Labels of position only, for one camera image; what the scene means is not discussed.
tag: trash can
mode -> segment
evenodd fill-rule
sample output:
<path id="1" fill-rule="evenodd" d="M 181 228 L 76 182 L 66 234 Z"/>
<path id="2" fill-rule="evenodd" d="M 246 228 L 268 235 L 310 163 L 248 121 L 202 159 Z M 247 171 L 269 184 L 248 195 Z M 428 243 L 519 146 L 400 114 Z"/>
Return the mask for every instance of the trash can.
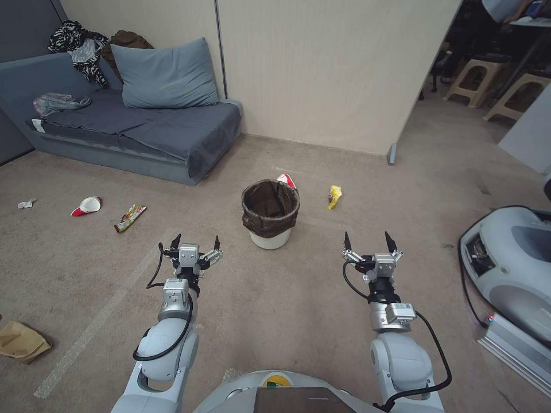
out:
<path id="1" fill-rule="evenodd" d="M 276 180 L 252 184 L 241 195 L 243 225 L 253 242 L 266 250 L 280 248 L 297 221 L 298 191 Z"/>

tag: beige carpet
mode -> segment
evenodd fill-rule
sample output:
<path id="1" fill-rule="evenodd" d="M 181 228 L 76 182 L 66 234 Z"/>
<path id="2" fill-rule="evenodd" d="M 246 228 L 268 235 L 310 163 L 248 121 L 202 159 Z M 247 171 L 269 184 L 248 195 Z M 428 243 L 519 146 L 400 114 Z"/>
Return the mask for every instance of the beige carpet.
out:
<path id="1" fill-rule="evenodd" d="M 178 232 L 204 249 L 218 234 L 224 251 L 200 281 L 200 347 L 185 412 L 228 372 L 259 369 L 309 374 L 380 402 L 368 354 L 375 338 L 369 307 L 342 279 L 341 250 L 347 230 L 355 250 L 384 251 L 386 230 L 405 252 L 397 293 L 429 318 L 448 357 L 453 382 L 440 392 L 447 411 L 549 411 L 546 397 L 474 341 L 455 248 L 490 208 L 549 208 L 542 177 L 496 146 L 505 127 L 426 95 L 399 142 L 395 167 L 383 157 L 254 137 L 241 137 L 193 188 L 38 152 L 0 167 L 0 327 L 25 322 L 54 344 L 30 365 L 0 358 L 0 410 L 109 411 L 125 388 L 132 351 L 156 321 L 161 292 L 145 290 L 154 250 Z M 283 172 L 298 186 L 299 220 L 286 246 L 263 251 L 241 225 L 241 191 Z M 329 211 L 333 184 L 344 196 Z M 69 216 L 92 195 L 104 198 L 98 213 Z M 17 209 L 31 197 L 32 209 Z M 148 209 L 115 233 L 132 203 Z M 169 275 L 165 263 L 161 278 Z M 475 305 L 484 313 L 480 300 Z M 412 336 L 442 380 L 421 321 Z M 47 398 L 35 397 L 52 371 L 42 386 Z"/>

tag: blue pillow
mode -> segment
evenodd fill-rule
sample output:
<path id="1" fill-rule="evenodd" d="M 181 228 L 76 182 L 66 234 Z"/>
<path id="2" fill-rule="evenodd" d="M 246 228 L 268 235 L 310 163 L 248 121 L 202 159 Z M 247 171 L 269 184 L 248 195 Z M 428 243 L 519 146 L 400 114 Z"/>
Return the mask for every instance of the blue pillow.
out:
<path id="1" fill-rule="evenodd" d="M 211 55 L 204 37 L 173 49 L 111 45 L 131 108 L 185 108 L 218 103 Z"/>

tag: plastic stool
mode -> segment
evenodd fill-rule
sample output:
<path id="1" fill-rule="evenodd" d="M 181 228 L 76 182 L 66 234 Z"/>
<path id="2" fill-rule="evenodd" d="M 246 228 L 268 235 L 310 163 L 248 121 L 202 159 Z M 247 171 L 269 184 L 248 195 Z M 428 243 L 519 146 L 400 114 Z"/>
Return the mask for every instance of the plastic stool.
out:
<path id="1" fill-rule="evenodd" d="M 487 90 L 490 87 L 495 76 L 509 62 L 509 56 L 495 55 L 493 57 L 475 56 L 478 59 L 470 59 L 467 65 L 463 68 L 457 79 L 453 82 L 444 100 L 448 100 L 452 95 L 461 95 L 469 98 L 469 107 L 477 108 L 482 105 L 487 95 Z M 481 84 L 476 90 L 465 89 L 459 87 L 461 82 L 472 68 L 482 67 L 486 69 L 486 74 Z"/>
<path id="2" fill-rule="evenodd" d="M 494 115 L 503 115 L 508 118 L 519 120 L 524 112 L 520 112 L 515 109 L 511 109 L 506 107 L 506 103 L 513 97 L 513 95 L 525 84 L 528 83 L 539 83 L 543 89 L 547 87 L 547 85 L 551 82 L 551 79 L 548 77 L 543 76 L 537 76 L 532 73 L 525 73 L 521 76 L 519 80 L 517 80 L 513 86 L 511 86 L 507 92 L 497 101 L 497 103 L 494 105 L 492 109 L 484 116 L 484 120 L 490 120 L 490 118 Z"/>

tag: sofa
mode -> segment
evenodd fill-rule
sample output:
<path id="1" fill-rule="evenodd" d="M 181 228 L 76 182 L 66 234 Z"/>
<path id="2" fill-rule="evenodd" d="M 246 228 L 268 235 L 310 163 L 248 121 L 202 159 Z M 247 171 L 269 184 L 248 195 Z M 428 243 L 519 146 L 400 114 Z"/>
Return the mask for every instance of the sofa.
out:
<path id="1" fill-rule="evenodd" d="M 36 150 L 187 185 L 197 184 L 240 136 L 237 101 L 127 108 L 121 82 L 105 61 L 99 66 L 108 89 L 89 83 L 66 53 L 1 63 L 0 108 Z M 89 96 L 92 103 L 39 120 L 33 100 L 48 92 Z"/>

